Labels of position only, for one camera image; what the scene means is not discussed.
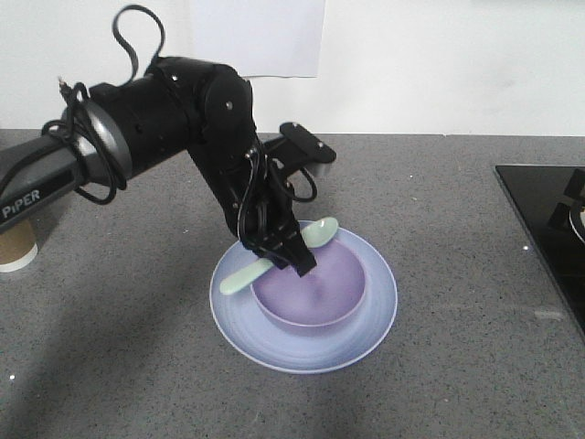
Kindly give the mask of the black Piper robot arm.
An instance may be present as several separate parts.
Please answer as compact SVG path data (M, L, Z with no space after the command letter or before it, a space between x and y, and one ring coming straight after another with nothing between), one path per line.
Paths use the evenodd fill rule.
M105 205L130 179L188 152L242 245L279 268L305 275L316 265L293 215L290 176L312 178L335 152L298 123L262 142L252 88L231 67L157 59L122 86L62 85L62 116L41 134L1 152L1 227L8 230L69 192L103 185Z

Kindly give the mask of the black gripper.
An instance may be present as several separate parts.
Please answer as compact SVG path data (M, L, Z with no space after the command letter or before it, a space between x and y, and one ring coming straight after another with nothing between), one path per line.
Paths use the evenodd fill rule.
M214 195L230 231L246 249L280 270L292 267L299 277L316 266L293 218L292 202L275 182L275 165L265 154L215 154Z

